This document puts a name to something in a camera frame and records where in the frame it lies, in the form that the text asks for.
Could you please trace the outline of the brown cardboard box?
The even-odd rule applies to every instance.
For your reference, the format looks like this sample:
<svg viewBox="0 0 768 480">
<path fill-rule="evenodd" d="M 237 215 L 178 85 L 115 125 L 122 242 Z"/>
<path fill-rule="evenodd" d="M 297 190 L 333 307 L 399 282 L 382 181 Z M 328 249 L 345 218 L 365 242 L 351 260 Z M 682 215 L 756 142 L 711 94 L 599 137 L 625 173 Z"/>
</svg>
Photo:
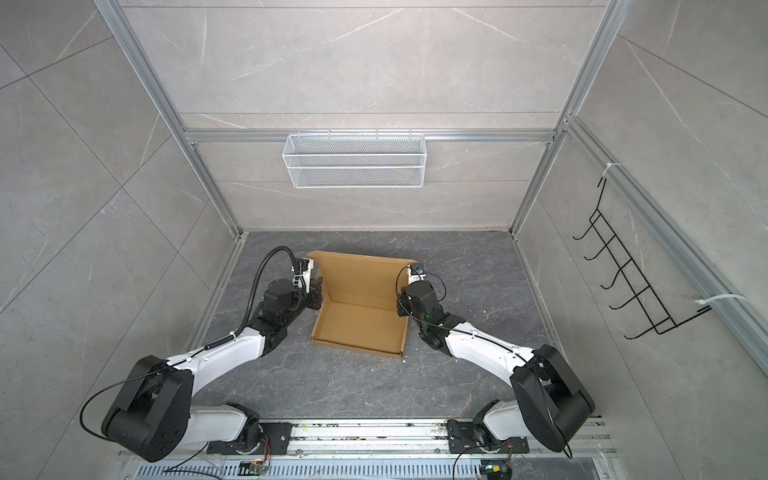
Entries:
<svg viewBox="0 0 768 480">
<path fill-rule="evenodd" d="M 313 342 L 385 357 L 404 353 L 408 320 L 397 314 L 411 259 L 327 251 L 308 254 L 322 279 L 323 301 Z"/>
</svg>

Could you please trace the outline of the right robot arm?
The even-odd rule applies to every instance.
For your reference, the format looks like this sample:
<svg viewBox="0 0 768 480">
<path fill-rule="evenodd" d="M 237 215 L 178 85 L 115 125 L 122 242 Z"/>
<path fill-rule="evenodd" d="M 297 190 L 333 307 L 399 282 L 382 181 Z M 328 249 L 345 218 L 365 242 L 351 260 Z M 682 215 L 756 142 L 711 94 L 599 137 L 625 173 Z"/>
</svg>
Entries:
<svg viewBox="0 0 768 480">
<path fill-rule="evenodd" d="M 432 284 L 398 287 L 398 315 L 414 320 L 430 348 L 470 362 L 511 387 L 512 401 L 493 401 L 473 418 L 470 445 L 490 449 L 513 438 L 532 437 L 554 452 L 570 441 L 595 412 L 595 403 L 564 356 L 544 344 L 518 346 L 446 312 Z"/>
</svg>

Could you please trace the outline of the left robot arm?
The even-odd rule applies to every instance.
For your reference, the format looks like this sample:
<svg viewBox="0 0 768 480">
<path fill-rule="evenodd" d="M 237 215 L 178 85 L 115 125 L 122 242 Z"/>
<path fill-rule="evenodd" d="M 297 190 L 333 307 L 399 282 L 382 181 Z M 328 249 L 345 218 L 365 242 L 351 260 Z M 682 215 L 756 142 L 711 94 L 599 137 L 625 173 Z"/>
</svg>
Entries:
<svg viewBox="0 0 768 480">
<path fill-rule="evenodd" d="M 256 451 L 264 436 L 257 412 L 237 403 L 195 407 L 192 398 L 229 371 L 272 352 L 301 313 L 320 309 L 322 298 L 319 278 L 305 287 L 275 280 L 241 333 L 167 359 L 140 359 L 108 409 L 102 435 L 149 462 L 197 443 L 215 453 Z"/>
</svg>

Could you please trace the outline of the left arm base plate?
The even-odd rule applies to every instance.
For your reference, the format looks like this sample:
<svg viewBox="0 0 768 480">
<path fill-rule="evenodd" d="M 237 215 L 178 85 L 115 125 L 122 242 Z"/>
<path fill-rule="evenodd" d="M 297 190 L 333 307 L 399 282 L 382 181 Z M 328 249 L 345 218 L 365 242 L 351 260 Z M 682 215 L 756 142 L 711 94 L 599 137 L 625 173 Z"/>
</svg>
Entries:
<svg viewBox="0 0 768 480">
<path fill-rule="evenodd" d="M 293 425 L 289 422 L 250 423 L 233 441 L 211 442 L 207 454 L 221 455 L 285 455 Z"/>
</svg>

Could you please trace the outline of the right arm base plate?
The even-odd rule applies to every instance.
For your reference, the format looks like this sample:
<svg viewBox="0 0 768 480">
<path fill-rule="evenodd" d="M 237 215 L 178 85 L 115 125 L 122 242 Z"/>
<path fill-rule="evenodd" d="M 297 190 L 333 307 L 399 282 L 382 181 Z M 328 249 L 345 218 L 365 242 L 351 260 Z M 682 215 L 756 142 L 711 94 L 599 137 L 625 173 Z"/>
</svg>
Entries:
<svg viewBox="0 0 768 480">
<path fill-rule="evenodd" d="M 449 419 L 445 427 L 449 450 L 452 454 L 462 452 L 527 454 L 530 452 L 529 443 L 525 437 L 498 440 L 484 426 L 472 421 Z"/>
</svg>

